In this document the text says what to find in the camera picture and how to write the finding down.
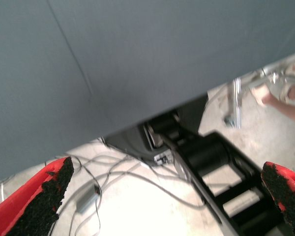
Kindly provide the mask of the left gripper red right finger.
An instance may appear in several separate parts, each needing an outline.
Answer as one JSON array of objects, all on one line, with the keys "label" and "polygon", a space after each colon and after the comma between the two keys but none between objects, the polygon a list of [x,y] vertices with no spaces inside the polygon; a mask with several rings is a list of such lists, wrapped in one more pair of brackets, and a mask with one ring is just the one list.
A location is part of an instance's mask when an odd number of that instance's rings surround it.
[{"label": "left gripper red right finger", "polygon": [[261,179],[295,235],[295,172],[268,161],[263,165]]}]

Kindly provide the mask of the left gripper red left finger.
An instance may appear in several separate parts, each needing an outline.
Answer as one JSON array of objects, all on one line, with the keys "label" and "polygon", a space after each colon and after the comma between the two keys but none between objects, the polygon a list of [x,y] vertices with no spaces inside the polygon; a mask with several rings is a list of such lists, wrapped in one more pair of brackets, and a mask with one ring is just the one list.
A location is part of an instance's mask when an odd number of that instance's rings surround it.
[{"label": "left gripper red left finger", "polygon": [[1,202],[0,236],[48,235],[73,173],[71,157],[57,159]]}]

